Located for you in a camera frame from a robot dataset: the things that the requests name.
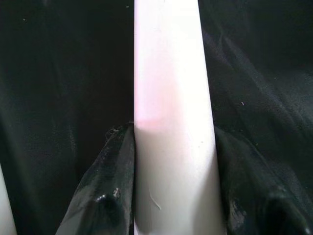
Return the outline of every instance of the dark background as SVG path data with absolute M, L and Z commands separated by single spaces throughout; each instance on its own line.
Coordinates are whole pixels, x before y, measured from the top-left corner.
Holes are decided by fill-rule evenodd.
M 106 132 L 133 119 L 133 27 L 131 0 L 0 1 L 0 163 L 19 234 L 56 232 Z

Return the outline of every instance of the white tube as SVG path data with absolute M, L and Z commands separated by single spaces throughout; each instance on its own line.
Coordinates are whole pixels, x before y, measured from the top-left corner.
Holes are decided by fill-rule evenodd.
M 223 234 L 197 0 L 135 0 L 134 86 L 139 234 Z
M 16 235 L 15 224 L 0 166 L 0 234 Z

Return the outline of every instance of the black plastic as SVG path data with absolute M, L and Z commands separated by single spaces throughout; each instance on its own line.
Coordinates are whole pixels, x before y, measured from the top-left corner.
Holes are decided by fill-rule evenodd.
M 116 132 L 79 183 L 56 235 L 129 234 L 134 128 L 124 126 Z

